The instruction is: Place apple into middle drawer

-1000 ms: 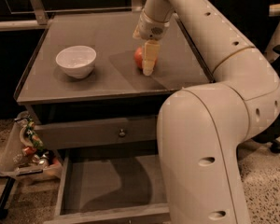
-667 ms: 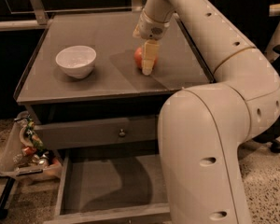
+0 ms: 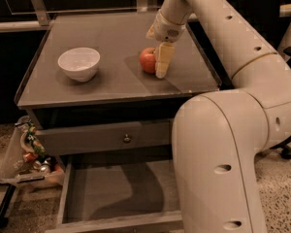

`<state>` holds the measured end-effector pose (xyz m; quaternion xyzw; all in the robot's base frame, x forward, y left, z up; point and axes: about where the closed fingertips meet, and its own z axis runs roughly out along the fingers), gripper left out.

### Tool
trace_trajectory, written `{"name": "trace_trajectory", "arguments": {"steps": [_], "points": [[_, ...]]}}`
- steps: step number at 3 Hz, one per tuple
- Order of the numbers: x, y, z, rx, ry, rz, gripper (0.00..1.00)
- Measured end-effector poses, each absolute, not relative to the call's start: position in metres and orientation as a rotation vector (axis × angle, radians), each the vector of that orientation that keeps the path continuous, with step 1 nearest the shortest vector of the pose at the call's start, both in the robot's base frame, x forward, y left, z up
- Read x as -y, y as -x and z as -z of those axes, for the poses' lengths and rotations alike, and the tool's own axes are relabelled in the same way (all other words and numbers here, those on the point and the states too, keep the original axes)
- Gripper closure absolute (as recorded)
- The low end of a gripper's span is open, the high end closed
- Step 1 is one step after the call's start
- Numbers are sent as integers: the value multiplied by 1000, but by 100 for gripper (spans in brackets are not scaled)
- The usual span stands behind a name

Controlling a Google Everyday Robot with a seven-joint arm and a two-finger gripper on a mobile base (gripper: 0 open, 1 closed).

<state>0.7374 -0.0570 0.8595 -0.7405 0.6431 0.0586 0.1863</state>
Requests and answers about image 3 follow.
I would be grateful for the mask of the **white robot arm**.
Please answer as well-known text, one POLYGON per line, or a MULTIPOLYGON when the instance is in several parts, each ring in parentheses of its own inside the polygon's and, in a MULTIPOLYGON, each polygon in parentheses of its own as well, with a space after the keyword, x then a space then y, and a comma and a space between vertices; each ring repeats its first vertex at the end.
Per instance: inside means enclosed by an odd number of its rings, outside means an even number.
POLYGON ((291 136, 291 69, 226 0, 164 0, 147 35, 156 76, 195 15, 233 87, 185 102, 172 150, 185 233, 267 233, 254 157, 291 136))

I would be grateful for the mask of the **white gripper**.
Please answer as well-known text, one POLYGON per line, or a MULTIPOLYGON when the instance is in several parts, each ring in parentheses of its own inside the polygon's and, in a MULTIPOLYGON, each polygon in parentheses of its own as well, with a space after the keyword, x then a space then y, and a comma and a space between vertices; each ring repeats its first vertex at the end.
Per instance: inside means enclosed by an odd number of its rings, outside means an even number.
POLYGON ((155 75, 158 79, 163 79, 168 71, 170 62, 173 58, 176 42, 185 29, 186 16, 173 14, 167 18, 159 10, 155 16, 153 24, 146 32, 148 39, 157 40, 161 43, 155 50, 155 75))

